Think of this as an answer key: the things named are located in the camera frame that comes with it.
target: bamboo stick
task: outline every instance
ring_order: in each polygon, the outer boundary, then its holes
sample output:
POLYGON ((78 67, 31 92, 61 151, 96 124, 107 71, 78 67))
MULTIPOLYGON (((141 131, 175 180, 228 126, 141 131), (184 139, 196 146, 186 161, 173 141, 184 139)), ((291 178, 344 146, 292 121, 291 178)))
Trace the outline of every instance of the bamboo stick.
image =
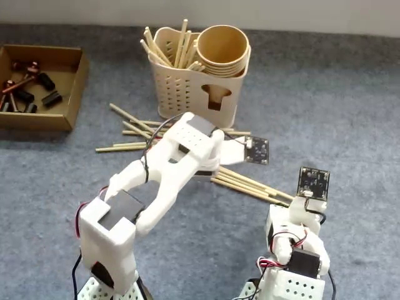
POLYGON ((236 191, 239 191, 239 192, 248 194, 248 195, 250 195, 250 196, 253 196, 253 197, 256 197, 256 198, 265 200, 265 201, 267 201, 267 202, 269 202, 269 203, 273 203, 273 204, 278 204, 278 205, 282 205, 282 206, 289 207, 289 205, 287 205, 285 202, 279 201, 279 200, 274 199, 274 198, 271 198, 271 197, 267 197, 267 196, 265 196, 265 195, 262 194, 262 193, 253 192, 253 191, 250 191, 250 190, 248 190, 248 189, 244 189, 243 187, 239 187, 239 186, 237 186, 237 185, 230 184, 230 183, 228 183, 228 182, 222 181, 222 180, 217 179, 217 178, 213 178, 213 177, 212 177, 212 178, 211 178, 211 182, 216 183, 216 184, 220 184, 220 185, 222 185, 222 186, 226 186, 227 188, 231 188, 231 189, 234 189, 234 190, 236 190, 236 191))
POLYGON ((248 184, 245 184, 243 182, 236 181, 236 180, 234 180, 232 178, 229 178, 229 177, 227 177, 225 175, 222 175, 222 174, 218 174, 216 176, 216 179, 220 179, 220 180, 225 181, 227 183, 234 184, 235 186, 239 186, 241 188, 248 189, 249 191, 253 191, 255 193, 264 194, 266 197, 269 196, 269 194, 265 190, 256 189, 255 187, 252 187, 252 186, 250 186, 248 184))
POLYGON ((250 131, 231 131, 229 134, 232 136, 250 136, 251 132, 250 131))
POLYGON ((277 195, 276 192, 271 191, 270 189, 264 189, 262 187, 255 186, 255 185, 253 185, 251 183, 248 183, 246 181, 240 180, 239 178, 233 177, 233 176, 231 176, 229 174, 226 174, 226 173, 223 173, 223 172, 218 172, 217 176, 225 176, 226 178, 229 178, 230 180, 236 181, 237 183, 242 183, 242 184, 245 184, 245 185, 249 186, 250 188, 257 189, 257 190, 259 190, 259 191, 261 191, 263 193, 268 193, 272 197, 275 197, 277 195))
POLYGON ((124 147, 124 146, 145 146, 146 142, 118 142, 112 144, 113 147, 124 147))
POLYGON ((181 33, 179 34, 179 41, 177 42, 174 68, 178 67, 179 60, 181 59, 183 39, 185 37, 186 28, 188 28, 188 19, 184 19, 182 23, 181 33))
POLYGON ((116 152, 116 151, 133 151, 133 150, 141 150, 144 149, 146 146, 123 146, 123 147, 103 147, 103 148, 96 148, 97 153, 103 152, 116 152))
POLYGON ((185 65, 186 65, 187 68, 188 68, 188 67, 191 65, 191 63, 193 62, 193 58, 194 58, 194 55, 195 55, 196 50, 197 50, 197 47, 198 47, 197 43, 198 43, 198 40, 195 39, 195 40, 192 42, 192 44, 190 45, 190 47, 189 47, 189 52, 188 52, 188 54, 187 54, 187 59, 186 59, 186 63, 185 63, 185 65))
POLYGON ((130 130, 135 131, 136 133, 140 134, 141 136, 145 137, 146 139, 151 139, 151 135, 153 133, 142 131, 139 128, 137 128, 136 126, 133 126, 132 124, 130 124, 130 123, 126 122, 126 121, 122 121, 122 123, 124 123, 124 125, 126 127, 128 127, 130 130))
POLYGON ((182 69, 183 68, 183 64, 184 64, 184 62, 186 60, 186 53, 188 51, 191 35, 192 35, 192 32, 190 30, 188 30, 187 33, 185 33, 185 41, 184 41, 183 47, 182 47, 181 58, 179 59, 179 64, 177 66, 178 69, 182 69))
POLYGON ((144 35, 146 37, 147 43, 149 43, 150 49, 152 49, 169 67, 172 67, 173 65, 169 61, 168 57, 165 56, 165 54, 161 51, 156 42, 154 42, 154 39, 151 36, 151 32, 148 27, 145 28, 144 35))
POLYGON ((269 192, 269 191, 275 192, 277 195, 279 195, 281 197, 284 197, 284 198, 286 198, 288 200, 293 200, 294 199, 293 196, 290 196, 290 195, 286 194, 285 192, 281 192, 281 191, 278 191, 277 189, 273 189, 273 188, 271 188, 271 187, 269 187, 269 186, 267 186, 265 184, 262 184, 262 183, 260 183, 258 181, 255 181, 255 180, 253 180, 251 178, 248 178, 248 177, 240 175, 240 174, 238 174, 238 173, 236 173, 234 171, 226 169, 225 167, 220 167, 219 171, 221 173, 223 173, 223 174, 228 174, 228 175, 230 175, 232 177, 238 178, 238 179, 240 179, 242 181, 245 181, 245 182, 247 182, 249 184, 252 184, 253 186, 258 186, 258 187, 260 187, 262 189, 265 189, 267 192, 269 192))
POLYGON ((121 109, 120 107, 116 106, 113 103, 110 103, 110 108, 115 111, 116 113, 118 113, 120 116, 128 119, 128 120, 132 120, 134 121, 136 124, 140 125, 142 128, 150 131, 150 132, 154 132, 153 129, 151 129, 150 126, 148 126, 147 124, 143 123, 142 121, 140 121, 139 119, 136 119, 134 116, 132 116, 131 114, 129 114, 128 112, 124 111, 123 109, 121 109))
MULTIPOLYGON (((149 131, 143 131, 146 134, 152 134, 149 131)), ((159 137, 161 138, 164 135, 165 132, 159 132, 159 137)), ((136 131, 133 130, 122 130, 122 134, 125 136, 141 136, 142 134, 137 133, 136 131)))

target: cardboard box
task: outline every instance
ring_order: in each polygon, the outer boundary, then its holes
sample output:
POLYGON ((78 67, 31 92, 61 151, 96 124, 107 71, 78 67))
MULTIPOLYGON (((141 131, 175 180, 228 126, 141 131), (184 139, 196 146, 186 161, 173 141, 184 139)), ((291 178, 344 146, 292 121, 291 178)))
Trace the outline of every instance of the cardboard box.
MULTIPOLYGON (((89 71, 89 62, 80 48, 4 45, 0 49, 0 83, 12 79, 21 80, 23 72, 11 69, 11 61, 31 63, 37 61, 40 70, 56 84, 62 102, 46 108, 42 98, 51 92, 40 84, 30 82, 23 89, 34 94, 36 114, 0 112, 0 128, 70 131, 81 105, 81 97, 89 71)), ((16 99, 18 108, 23 111, 25 104, 16 99)))

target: cable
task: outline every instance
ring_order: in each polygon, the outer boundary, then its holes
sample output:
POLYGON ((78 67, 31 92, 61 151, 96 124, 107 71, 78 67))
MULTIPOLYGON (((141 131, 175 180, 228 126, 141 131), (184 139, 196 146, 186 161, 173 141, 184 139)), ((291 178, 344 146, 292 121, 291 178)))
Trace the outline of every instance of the cable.
POLYGON ((320 220, 319 223, 320 223, 321 225, 324 224, 325 221, 326 221, 326 215, 325 215, 323 212, 320 212, 320 211, 313 211, 312 209, 308 209, 308 208, 307 208, 307 207, 308 207, 308 202, 309 202, 309 198, 307 197, 307 198, 306 198, 306 201, 304 202, 304 209, 306 210, 306 212, 312 213, 312 214, 317 214, 317 215, 321 216, 322 219, 320 220))
POLYGON ((76 287, 76 277, 75 277, 75 272, 76 268, 79 266, 79 263, 81 262, 82 259, 82 253, 79 253, 79 256, 75 262, 74 267, 72 268, 72 283, 74 284, 74 300, 78 300, 78 288, 76 287))
POLYGON ((81 237, 81 233, 79 232, 79 213, 81 212, 82 208, 87 205, 88 202, 83 202, 79 207, 77 208, 76 214, 75 214, 75 233, 76 237, 79 239, 81 237))
POLYGON ((295 235, 293 232, 290 232, 290 231, 279 231, 279 232, 277 232, 277 233, 275 233, 275 234, 273 234, 273 235, 271 236, 271 243, 270 243, 270 245, 269 245, 269 252, 271 252, 272 254, 275 254, 274 251, 273 251, 274 238, 275 238, 278 234, 284 234, 284 233, 291 234, 291 235, 295 236, 295 237, 298 239, 298 241, 295 242, 294 244, 297 244, 297 243, 299 243, 300 241, 302 241, 302 239, 301 239, 300 237, 298 237, 297 235, 295 235))
POLYGON ((146 181, 144 183, 147 183, 149 181, 149 165, 148 165, 148 156, 147 156, 147 152, 150 148, 150 145, 153 143, 154 139, 157 136, 157 133, 160 132, 160 130, 165 127, 166 124, 168 124, 169 122, 175 120, 176 118, 182 116, 184 114, 184 112, 177 114, 176 116, 170 117, 169 119, 165 120, 160 126, 158 126, 158 128, 154 131, 154 133, 152 134, 152 136, 150 137, 150 139, 147 140, 146 143, 146 148, 144 148, 143 150, 143 157, 144 157, 144 170, 146 172, 146 181))
POLYGON ((329 278, 331 279, 331 282, 332 282, 332 300, 335 300, 336 299, 336 283, 335 283, 335 280, 333 279, 331 270, 329 270, 327 272, 327 274, 329 275, 329 278))
POLYGON ((264 271, 262 272, 262 274, 261 274, 261 277, 260 277, 260 280, 258 281, 258 283, 257 283, 257 286, 256 286, 256 291, 254 292, 254 294, 252 295, 252 297, 251 298, 249 298, 249 300, 253 300, 254 299, 254 297, 256 297, 256 294, 257 294, 257 290, 258 290, 258 287, 259 287, 259 285, 260 285, 260 283, 261 283, 261 280, 263 279, 263 277, 264 277, 264 274, 265 274, 265 271, 267 270, 267 268, 265 267, 264 268, 264 271))
MULTIPOLYGON (((256 291, 256 292, 255 292, 255 295, 258 294, 258 293, 260 293, 260 292, 261 292, 261 290, 256 291)), ((231 299, 231 300, 248 300, 248 299, 250 299, 250 297, 251 297, 252 295, 253 295, 253 294, 251 294, 250 296, 235 297, 235 298, 233 298, 233 299, 231 299)))

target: circuit board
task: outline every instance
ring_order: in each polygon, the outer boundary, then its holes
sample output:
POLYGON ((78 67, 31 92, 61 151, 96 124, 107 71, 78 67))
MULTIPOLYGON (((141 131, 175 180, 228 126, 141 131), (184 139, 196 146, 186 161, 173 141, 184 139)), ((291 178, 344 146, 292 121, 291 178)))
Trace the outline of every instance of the circuit board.
POLYGON ((244 160, 248 163, 268 164, 269 141, 261 137, 246 136, 244 160))
POLYGON ((311 191, 310 198, 327 201, 329 187, 329 171, 313 169, 311 167, 301 167, 299 183, 297 185, 297 196, 304 197, 305 191, 311 191))

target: white plastic basket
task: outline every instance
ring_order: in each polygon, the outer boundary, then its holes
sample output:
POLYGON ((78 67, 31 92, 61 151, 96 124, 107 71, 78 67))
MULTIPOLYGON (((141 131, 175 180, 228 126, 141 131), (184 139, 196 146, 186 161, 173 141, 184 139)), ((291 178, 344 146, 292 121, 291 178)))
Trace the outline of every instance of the white plastic basket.
MULTIPOLYGON (((171 62, 175 60, 179 33, 170 27, 158 29, 154 40, 159 48, 166 53, 171 62)), ((191 41, 199 33, 191 34, 191 41)), ((247 74, 251 48, 247 54, 246 67, 238 77, 214 77, 203 72, 187 69, 175 69, 156 64, 150 57, 156 92, 158 98, 158 113, 163 118, 170 118, 179 113, 191 111, 204 117, 220 128, 231 127, 234 123, 243 79, 247 74), (209 94, 202 86, 213 84, 230 90, 231 94, 222 99, 219 110, 209 108, 209 94)))

